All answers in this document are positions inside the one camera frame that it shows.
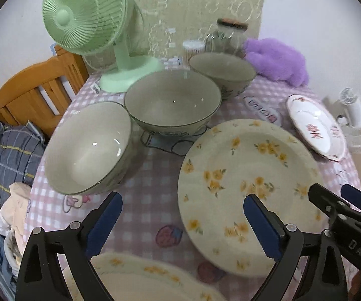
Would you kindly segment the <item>white red-rimmed plate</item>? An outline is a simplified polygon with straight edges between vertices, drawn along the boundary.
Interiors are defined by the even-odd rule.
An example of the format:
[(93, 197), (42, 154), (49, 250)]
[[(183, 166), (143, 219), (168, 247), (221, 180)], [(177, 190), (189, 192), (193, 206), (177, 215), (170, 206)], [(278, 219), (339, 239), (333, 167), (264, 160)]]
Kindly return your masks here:
[(316, 153), (334, 162), (344, 159), (346, 139), (322, 104), (304, 95), (290, 95), (286, 110), (297, 132)]

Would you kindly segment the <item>scalloped yellow flower plate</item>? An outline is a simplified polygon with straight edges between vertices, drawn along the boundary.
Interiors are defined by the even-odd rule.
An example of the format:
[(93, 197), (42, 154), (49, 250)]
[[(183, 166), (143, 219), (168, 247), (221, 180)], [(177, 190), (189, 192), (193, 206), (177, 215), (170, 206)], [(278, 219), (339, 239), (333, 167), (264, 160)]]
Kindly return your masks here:
[(183, 269), (126, 253), (91, 258), (96, 273), (115, 300), (224, 300), (215, 288)]

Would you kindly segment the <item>round yellow flower plate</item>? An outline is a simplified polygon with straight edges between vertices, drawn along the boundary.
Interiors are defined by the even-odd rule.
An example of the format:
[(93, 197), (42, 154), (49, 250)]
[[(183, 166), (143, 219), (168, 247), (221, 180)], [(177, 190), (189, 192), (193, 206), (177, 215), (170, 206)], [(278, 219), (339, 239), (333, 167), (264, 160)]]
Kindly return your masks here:
[(238, 119), (206, 131), (184, 157), (178, 206), (189, 238), (220, 269), (239, 276), (265, 276), (269, 259), (244, 216), (255, 194), (284, 223), (319, 233), (324, 217), (308, 191), (322, 177), (311, 153), (276, 125)]

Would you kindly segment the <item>grey floral bowl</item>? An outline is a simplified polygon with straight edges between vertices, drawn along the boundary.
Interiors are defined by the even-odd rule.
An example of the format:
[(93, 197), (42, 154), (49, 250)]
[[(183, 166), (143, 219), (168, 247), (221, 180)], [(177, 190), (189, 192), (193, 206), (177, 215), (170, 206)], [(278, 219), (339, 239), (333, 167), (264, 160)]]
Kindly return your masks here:
[(242, 94), (257, 76), (248, 61), (226, 53), (196, 54), (189, 59), (189, 67), (213, 80), (219, 87), (223, 100)]
[(134, 154), (132, 122), (119, 103), (89, 105), (68, 118), (52, 135), (44, 170), (61, 194), (102, 194), (119, 186)]
[(166, 137), (196, 134), (221, 102), (220, 89), (211, 79), (181, 69), (144, 76), (124, 98), (125, 108), (143, 130)]

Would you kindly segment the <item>peach cloth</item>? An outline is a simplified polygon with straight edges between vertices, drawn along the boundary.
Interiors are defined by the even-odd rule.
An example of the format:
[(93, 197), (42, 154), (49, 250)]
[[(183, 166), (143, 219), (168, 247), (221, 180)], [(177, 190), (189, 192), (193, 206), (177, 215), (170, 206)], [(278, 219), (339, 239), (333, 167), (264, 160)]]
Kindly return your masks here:
[(25, 251), (25, 220), (30, 202), (31, 187), (14, 182), (9, 186), (10, 196), (2, 205), (0, 212), (2, 218), (9, 224), (13, 231), (16, 244), (21, 255)]

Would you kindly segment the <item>white standing fan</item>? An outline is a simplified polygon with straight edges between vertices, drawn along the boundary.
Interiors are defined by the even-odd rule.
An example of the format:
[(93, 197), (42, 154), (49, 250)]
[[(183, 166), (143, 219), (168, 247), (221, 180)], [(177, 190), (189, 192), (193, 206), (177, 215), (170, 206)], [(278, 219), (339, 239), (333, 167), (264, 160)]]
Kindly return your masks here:
[(337, 117), (337, 123), (342, 126), (350, 153), (361, 154), (361, 95), (352, 88), (344, 88), (339, 102), (344, 115)]

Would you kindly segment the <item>pink checkered tablecloth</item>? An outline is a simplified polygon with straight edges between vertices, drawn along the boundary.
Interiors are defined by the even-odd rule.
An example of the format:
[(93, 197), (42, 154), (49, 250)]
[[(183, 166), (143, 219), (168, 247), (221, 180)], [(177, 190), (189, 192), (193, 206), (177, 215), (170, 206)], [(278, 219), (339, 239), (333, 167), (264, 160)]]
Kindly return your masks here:
[[(91, 75), (74, 101), (69, 106), (61, 122), (83, 107), (102, 101), (123, 102), (122, 95), (108, 93), (95, 94), (92, 90), (99, 75)], [(290, 95), (305, 95), (319, 101), (308, 86), (292, 88), (284, 82), (272, 82), (257, 76), (245, 92), (234, 99), (225, 101), (212, 117), (208, 127), (236, 118), (257, 118), (259, 111), (247, 107), (245, 101), (254, 97), (255, 101), (278, 116), (282, 127), (294, 134), (290, 120), (287, 118), (284, 102)], [(177, 182), (184, 154), (189, 150), (195, 137), (186, 138), (185, 142), (163, 145), (161, 139), (148, 133), (141, 135), (135, 126), (135, 145), (137, 155), (127, 172), (123, 183), (115, 188), (124, 200), (123, 212), (110, 234), (102, 252), (128, 252), (143, 258), (152, 258), (184, 268), (194, 277), (201, 278), (207, 272), (211, 276), (203, 276), (204, 282), (213, 283), (227, 300), (250, 300), (263, 278), (242, 278), (226, 274), (218, 280), (222, 272), (204, 263), (205, 259), (191, 243), (182, 224), (177, 201)], [(339, 193), (344, 183), (349, 183), (361, 190), (359, 174), (352, 156), (347, 152), (342, 162), (326, 161), (315, 156), (326, 187)], [(31, 204), (27, 210), (25, 222), (25, 239), (34, 227), (41, 226), (45, 231), (64, 229), (72, 221), (82, 221), (89, 211), (99, 207), (106, 194), (66, 197), (56, 193), (49, 185), (44, 172), (44, 157), (38, 167), (31, 188)], [(168, 229), (175, 228), (175, 237), (179, 240), (168, 240)]]

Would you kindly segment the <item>grey plaid pillow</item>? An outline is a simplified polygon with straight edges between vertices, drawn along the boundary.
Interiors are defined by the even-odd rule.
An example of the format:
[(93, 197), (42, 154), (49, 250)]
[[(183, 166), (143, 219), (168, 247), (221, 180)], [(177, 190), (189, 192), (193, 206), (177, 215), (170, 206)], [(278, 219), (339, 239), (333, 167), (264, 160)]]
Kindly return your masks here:
[(32, 122), (10, 126), (0, 122), (0, 193), (9, 193), (10, 185), (33, 184), (46, 148), (46, 135)]

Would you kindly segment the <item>purple plush toy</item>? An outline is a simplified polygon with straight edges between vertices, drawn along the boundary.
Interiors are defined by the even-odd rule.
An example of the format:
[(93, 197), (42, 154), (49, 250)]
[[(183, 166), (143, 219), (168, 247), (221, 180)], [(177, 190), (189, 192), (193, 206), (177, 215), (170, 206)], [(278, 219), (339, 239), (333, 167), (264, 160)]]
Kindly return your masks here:
[(306, 59), (295, 48), (273, 38), (248, 38), (243, 48), (245, 59), (260, 76), (286, 82), (295, 88), (308, 85)]

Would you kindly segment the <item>wooden bed headboard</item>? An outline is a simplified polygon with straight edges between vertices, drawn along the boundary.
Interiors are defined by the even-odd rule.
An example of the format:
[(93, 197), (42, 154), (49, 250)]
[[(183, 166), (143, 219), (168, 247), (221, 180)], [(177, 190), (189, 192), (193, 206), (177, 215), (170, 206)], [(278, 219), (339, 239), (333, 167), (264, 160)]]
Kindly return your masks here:
[(71, 103), (62, 78), (76, 94), (89, 78), (80, 55), (61, 46), (54, 49), (56, 56), (23, 69), (1, 87), (0, 122), (10, 126), (31, 122), (52, 136)]

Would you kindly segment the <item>glass jar black lid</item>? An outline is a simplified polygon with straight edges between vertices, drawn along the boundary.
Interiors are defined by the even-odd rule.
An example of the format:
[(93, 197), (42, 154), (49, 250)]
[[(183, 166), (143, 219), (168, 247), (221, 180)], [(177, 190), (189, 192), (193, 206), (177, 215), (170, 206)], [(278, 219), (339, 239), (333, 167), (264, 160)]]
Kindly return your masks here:
[(219, 18), (216, 21), (216, 29), (205, 37), (205, 51), (232, 54), (244, 58), (247, 30), (247, 23), (230, 18)]

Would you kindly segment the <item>cotton swab container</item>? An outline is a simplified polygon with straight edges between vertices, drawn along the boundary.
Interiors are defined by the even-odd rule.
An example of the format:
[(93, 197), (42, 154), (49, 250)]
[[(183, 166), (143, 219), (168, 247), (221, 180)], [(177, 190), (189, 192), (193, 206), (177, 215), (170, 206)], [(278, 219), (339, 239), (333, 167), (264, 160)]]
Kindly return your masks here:
[(201, 40), (185, 40), (182, 42), (182, 62), (184, 65), (189, 66), (189, 60), (196, 54), (205, 51), (205, 42)]

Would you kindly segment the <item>green desk fan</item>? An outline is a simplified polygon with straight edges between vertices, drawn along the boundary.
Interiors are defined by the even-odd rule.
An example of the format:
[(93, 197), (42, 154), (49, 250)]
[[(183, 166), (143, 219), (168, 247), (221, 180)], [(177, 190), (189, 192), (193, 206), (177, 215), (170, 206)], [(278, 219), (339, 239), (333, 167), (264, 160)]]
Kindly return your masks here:
[(130, 56), (127, 28), (134, 9), (134, 0), (43, 0), (42, 16), (51, 38), (71, 53), (87, 56), (113, 48), (116, 65), (101, 75), (99, 87), (124, 93), (164, 68), (155, 57)]

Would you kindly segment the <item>green patterned wall mat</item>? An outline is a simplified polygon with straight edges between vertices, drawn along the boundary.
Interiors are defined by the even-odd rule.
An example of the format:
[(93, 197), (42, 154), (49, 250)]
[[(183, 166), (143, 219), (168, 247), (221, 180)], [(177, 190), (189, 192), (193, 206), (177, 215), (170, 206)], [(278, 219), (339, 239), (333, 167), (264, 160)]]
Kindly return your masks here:
[(219, 18), (247, 25), (242, 37), (256, 38), (264, 0), (129, 0), (133, 12), (123, 33), (129, 55), (147, 57), (152, 68), (178, 62), (186, 40), (203, 41)]

